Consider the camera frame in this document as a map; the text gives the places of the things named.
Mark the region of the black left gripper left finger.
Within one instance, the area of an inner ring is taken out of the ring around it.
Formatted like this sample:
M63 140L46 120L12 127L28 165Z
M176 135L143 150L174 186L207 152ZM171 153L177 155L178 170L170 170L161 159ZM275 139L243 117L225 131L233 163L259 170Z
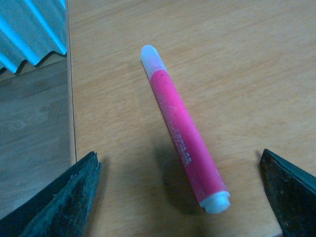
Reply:
M95 152L0 221L2 237L81 237L96 195L101 163Z

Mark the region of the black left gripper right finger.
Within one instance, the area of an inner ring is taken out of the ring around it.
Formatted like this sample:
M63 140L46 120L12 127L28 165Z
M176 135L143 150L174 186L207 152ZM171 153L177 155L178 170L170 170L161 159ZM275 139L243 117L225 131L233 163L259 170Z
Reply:
M285 237L316 235L316 178L268 149L260 172L269 204Z

